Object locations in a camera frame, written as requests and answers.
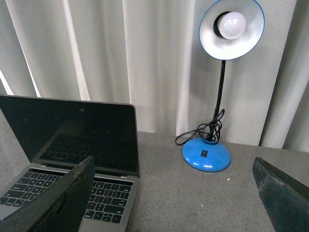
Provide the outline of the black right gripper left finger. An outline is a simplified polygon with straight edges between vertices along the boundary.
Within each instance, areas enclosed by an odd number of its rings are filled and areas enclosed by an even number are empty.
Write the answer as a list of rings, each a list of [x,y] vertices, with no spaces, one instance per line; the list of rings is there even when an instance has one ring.
[[[34,200],[0,222],[2,232],[77,232],[84,216],[95,174],[86,158]]]

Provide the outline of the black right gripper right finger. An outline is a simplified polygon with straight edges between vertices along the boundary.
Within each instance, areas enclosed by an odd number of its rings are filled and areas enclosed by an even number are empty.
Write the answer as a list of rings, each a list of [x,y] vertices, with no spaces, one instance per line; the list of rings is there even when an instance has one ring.
[[[253,163],[259,197],[277,232],[309,230],[309,188],[260,157]]]

